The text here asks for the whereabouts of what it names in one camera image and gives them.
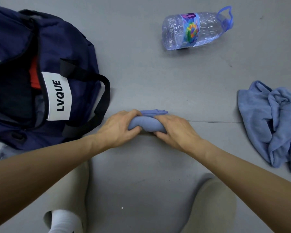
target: clear plastic bottle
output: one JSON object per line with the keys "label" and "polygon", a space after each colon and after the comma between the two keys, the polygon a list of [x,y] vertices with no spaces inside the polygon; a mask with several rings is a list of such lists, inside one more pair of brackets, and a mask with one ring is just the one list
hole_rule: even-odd
{"label": "clear plastic bottle", "polygon": [[[221,12],[229,10],[230,19]],[[233,27],[232,7],[218,13],[200,12],[170,15],[164,19],[162,41],[167,50],[177,50],[210,43]]]}

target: gray floor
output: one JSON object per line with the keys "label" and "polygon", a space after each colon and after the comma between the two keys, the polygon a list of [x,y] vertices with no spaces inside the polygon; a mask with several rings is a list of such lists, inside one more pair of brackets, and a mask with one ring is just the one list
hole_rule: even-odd
{"label": "gray floor", "polygon": [[[233,6],[235,23],[222,38],[198,49],[163,49],[165,16],[226,5]],[[291,0],[0,0],[0,6],[58,15],[87,36],[112,86],[106,117],[166,109],[220,148],[291,181],[287,166],[269,167],[249,143],[236,101],[237,90],[254,80],[291,89]],[[92,159],[88,232],[177,233],[207,173],[148,135],[100,154]],[[47,232],[44,202],[41,196],[0,233]],[[231,232],[271,230],[238,200]]]}

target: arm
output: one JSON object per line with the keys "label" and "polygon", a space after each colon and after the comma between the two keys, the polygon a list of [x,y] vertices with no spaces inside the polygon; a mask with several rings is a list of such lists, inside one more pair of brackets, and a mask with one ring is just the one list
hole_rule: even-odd
{"label": "arm", "polygon": [[140,127],[127,130],[136,115],[141,113],[119,112],[94,135],[0,161],[0,225],[81,163],[137,136]]}
{"label": "arm", "polygon": [[291,182],[203,140],[183,118],[156,118],[167,130],[157,137],[213,172],[274,232],[291,232]]}

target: transparent plastic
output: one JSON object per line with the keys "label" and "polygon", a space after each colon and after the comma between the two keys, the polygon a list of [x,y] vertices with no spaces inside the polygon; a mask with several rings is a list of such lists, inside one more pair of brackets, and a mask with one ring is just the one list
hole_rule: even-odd
{"label": "transparent plastic", "polygon": [[[222,11],[228,10],[230,19],[221,14]],[[233,27],[233,15],[230,6],[222,8],[218,13],[199,12],[199,29],[195,44],[190,47],[201,46],[219,38],[222,34]],[[170,15],[164,19],[162,26],[162,41],[167,50],[177,50],[186,48],[183,46],[185,38],[184,20],[182,15]]]}

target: blue towel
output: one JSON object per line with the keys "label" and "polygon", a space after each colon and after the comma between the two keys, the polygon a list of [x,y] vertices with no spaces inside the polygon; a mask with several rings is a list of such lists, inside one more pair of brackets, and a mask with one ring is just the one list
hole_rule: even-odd
{"label": "blue towel", "polygon": [[291,162],[291,93],[260,81],[238,91],[238,108],[250,141],[272,167]]}
{"label": "blue towel", "polygon": [[135,128],[136,126],[141,126],[144,131],[147,132],[163,132],[167,133],[163,124],[161,124],[157,119],[153,118],[155,115],[168,114],[165,110],[141,110],[143,116],[135,117],[132,119],[128,126],[128,130]]}

